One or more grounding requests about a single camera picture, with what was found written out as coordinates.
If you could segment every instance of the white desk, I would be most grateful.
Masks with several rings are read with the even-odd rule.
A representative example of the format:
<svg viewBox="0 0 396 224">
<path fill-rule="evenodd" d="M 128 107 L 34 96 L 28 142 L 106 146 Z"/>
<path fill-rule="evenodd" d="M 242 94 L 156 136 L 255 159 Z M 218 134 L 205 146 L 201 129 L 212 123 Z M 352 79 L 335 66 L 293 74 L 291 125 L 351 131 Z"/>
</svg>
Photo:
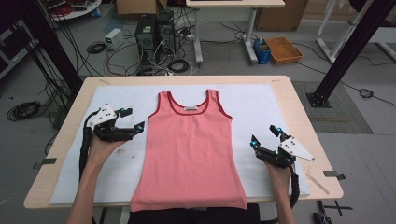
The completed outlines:
<svg viewBox="0 0 396 224">
<path fill-rule="evenodd" d="M 256 54 L 253 51 L 252 44 L 250 42 L 251 32 L 253 30 L 254 20 L 256 18 L 256 12 L 258 7 L 283 7 L 285 2 L 283 0 L 243 0 L 243 1 L 186 1 L 188 7 L 197 8 L 195 11 L 195 38 L 194 38 L 194 50 L 195 50 L 195 61 L 201 64 L 204 59 L 202 56 L 201 42 L 199 38 L 199 22 L 201 21 L 201 15 L 204 11 L 208 13 L 216 13 L 213 17 L 213 21 L 224 20 L 224 13 L 229 14 L 227 21 L 238 21 L 239 12 L 241 9 L 249 9 L 250 13 L 244 18 L 244 21 L 248 17 L 248 28 L 247 34 L 243 35 L 243 41 L 247 48 L 247 53 L 250 58 L 250 64 L 257 63 Z M 212 20 L 210 17 L 205 17 L 206 21 Z"/>
<path fill-rule="evenodd" d="M 197 77 L 89 77 L 59 131 L 48 158 L 57 158 L 54 164 L 43 165 L 35 183 L 31 187 L 24 206 L 30 209 L 69 207 L 50 203 L 57 184 L 64 158 L 71 147 L 77 129 L 89 107 L 95 90 L 99 86 L 145 86 L 145 85 L 203 85 L 203 84 L 268 84 L 277 100 L 280 112 L 289 130 L 316 158 L 315 162 L 301 160 L 308 177 L 311 194 L 300 200 L 336 199 L 343 191 L 335 177 L 326 177 L 323 171 L 331 171 L 332 166 L 318 140 L 303 106 L 288 77 L 284 76 L 197 76 Z M 250 203 L 269 202 L 271 198 L 249 198 Z M 99 206 L 128 206 L 129 203 L 100 203 Z"/>
</svg>

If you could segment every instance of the power supply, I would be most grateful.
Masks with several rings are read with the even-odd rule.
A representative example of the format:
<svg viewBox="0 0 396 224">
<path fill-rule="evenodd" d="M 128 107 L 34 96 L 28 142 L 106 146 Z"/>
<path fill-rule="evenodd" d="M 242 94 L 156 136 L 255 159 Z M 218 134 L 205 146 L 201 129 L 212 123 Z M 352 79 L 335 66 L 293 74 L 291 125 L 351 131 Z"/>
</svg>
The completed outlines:
<svg viewBox="0 0 396 224">
<path fill-rule="evenodd" d="M 107 42 L 107 47 L 113 50 L 119 48 L 125 41 L 122 35 L 122 31 L 117 28 L 111 31 L 108 35 L 106 35 L 105 39 Z"/>
</svg>

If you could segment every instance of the pink tank top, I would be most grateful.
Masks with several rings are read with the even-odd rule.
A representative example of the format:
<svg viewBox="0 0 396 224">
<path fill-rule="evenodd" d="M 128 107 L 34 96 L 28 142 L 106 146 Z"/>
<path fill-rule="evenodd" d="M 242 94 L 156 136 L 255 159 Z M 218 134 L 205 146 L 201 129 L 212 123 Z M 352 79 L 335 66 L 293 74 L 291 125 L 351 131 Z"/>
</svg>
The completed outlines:
<svg viewBox="0 0 396 224">
<path fill-rule="evenodd" d="M 178 104 L 170 91 L 158 95 L 148 118 L 143 173 L 131 211 L 193 207 L 247 208 L 233 163 L 232 117 L 219 93 L 206 91 L 203 103 Z"/>
</svg>

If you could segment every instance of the blue container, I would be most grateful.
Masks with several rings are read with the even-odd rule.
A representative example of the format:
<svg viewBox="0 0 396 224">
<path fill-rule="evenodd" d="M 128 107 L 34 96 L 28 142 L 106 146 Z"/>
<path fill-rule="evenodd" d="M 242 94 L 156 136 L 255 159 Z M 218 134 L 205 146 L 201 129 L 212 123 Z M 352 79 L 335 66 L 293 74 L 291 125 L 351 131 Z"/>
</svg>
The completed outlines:
<svg viewBox="0 0 396 224">
<path fill-rule="evenodd" d="M 271 50 L 262 38 L 254 42 L 253 49 L 257 56 L 257 63 L 266 64 L 270 61 Z"/>
</svg>

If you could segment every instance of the forearm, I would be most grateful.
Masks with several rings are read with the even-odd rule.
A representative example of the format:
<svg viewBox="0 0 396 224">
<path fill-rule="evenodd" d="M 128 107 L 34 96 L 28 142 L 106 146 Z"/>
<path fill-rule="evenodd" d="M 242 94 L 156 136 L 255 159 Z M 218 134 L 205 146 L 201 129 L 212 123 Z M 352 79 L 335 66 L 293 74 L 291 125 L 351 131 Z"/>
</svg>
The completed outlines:
<svg viewBox="0 0 396 224">
<path fill-rule="evenodd" d="M 279 224 L 297 223 L 291 211 L 289 195 L 284 192 L 274 192 L 276 200 L 277 217 Z"/>
<path fill-rule="evenodd" d="M 85 167 L 66 223 L 92 224 L 93 197 L 100 170 L 101 167 L 97 165 L 87 164 Z"/>
</svg>

